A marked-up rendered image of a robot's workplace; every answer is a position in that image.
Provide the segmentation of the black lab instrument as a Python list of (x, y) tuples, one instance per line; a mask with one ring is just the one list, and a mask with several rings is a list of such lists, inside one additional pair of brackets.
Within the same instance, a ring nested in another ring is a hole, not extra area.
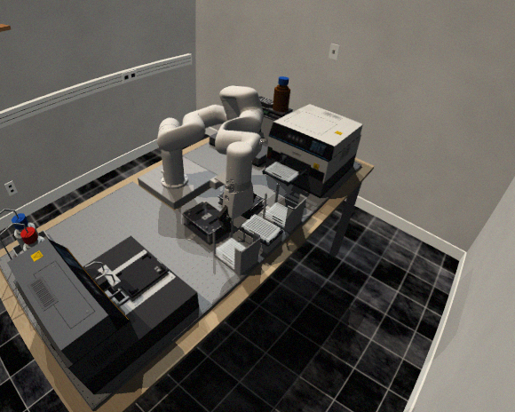
[[(199, 307), (197, 291), (148, 252), (130, 236), (90, 262), (103, 271), (45, 239), (7, 262), (51, 345), (93, 394)], [(96, 281), (103, 273), (115, 282)]]

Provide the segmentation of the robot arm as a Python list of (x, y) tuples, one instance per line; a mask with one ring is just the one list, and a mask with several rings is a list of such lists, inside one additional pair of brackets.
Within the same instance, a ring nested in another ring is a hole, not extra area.
[(258, 135), (264, 117), (258, 92), (250, 87), (228, 86), (219, 97), (223, 107), (212, 105), (191, 112), (184, 116), (182, 126), (174, 118), (160, 124), (157, 144), (162, 152), (163, 186), (176, 189), (187, 183), (182, 148), (199, 142), (206, 128), (222, 124), (215, 148), (226, 155), (226, 171), (210, 179), (210, 187), (216, 190), (225, 185), (225, 189), (234, 191), (250, 188), (252, 161), (263, 144)]

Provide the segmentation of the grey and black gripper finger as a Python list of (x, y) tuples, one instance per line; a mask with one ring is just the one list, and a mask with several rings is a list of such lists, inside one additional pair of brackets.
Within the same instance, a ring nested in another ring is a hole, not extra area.
[[(256, 194), (254, 194), (254, 200), (255, 200), (256, 196), (257, 196), (257, 195), (256, 195)], [(253, 203), (254, 203), (254, 200), (253, 200)], [(244, 212), (242, 215), (243, 215), (245, 218), (250, 219), (250, 210), (251, 210), (251, 209), (252, 209), (252, 207), (251, 207), (249, 210), (247, 210), (246, 212)]]
[(226, 216), (229, 217), (228, 215), (228, 208), (227, 206), (225, 206), (217, 215), (217, 218), (223, 222), (223, 228), (224, 230), (226, 230), (228, 233), (231, 232), (231, 218), (229, 217), (228, 219), (226, 219)]

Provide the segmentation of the brown glass bottle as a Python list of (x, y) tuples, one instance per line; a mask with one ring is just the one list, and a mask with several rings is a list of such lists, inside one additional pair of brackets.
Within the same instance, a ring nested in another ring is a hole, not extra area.
[(287, 112), (289, 110), (290, 88), (287, 91), (277, 90), (274, 88), (273, 110), (277, 112)]

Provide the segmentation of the red bottle cap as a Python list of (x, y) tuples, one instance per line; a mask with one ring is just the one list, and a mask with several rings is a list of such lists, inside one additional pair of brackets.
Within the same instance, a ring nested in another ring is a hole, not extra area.
[(22, 240), (25, 243), (34, 242), (37, 238), (37, 233), (34, 227), (27, 227), (28, 233), (25, 229), (23, 229), (20, 233)]

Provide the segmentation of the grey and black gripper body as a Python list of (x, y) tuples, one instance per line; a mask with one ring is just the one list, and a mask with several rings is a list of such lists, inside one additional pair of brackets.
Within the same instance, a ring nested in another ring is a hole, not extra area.
[(227, 206), (228, 215), (231, 219), (238, 218), (241, 214), (249, 210), (253, 206), (254, 193), (253, 185), (244, 191), (234, 191), (225, 189), (223, 197), (223, 208)]

